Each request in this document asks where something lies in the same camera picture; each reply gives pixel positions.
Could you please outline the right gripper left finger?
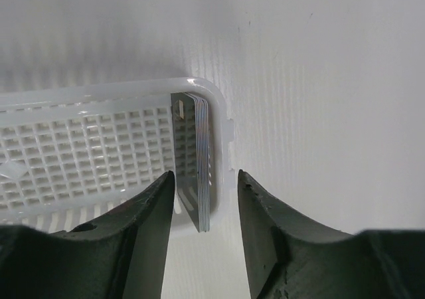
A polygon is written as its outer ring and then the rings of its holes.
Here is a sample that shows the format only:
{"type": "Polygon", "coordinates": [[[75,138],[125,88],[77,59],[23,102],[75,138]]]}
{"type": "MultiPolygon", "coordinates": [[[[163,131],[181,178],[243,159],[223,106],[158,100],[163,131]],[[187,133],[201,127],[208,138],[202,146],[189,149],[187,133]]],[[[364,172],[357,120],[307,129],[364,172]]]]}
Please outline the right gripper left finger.
{"type": "Polygon", "coordinates": [[[159,298],[175,176],[71,231],[1,227],[2,298],[159,298]]]}

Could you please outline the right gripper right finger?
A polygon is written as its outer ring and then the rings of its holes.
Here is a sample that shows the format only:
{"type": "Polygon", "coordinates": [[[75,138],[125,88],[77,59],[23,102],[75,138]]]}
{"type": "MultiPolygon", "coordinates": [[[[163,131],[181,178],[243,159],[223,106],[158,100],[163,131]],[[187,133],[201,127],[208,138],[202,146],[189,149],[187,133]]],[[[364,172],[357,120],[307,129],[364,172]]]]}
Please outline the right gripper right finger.
{"type": "Polygon", "coordinates": [[[423,298],[424,231],[327,227],[238,173],[252,298],[423,298]]]}

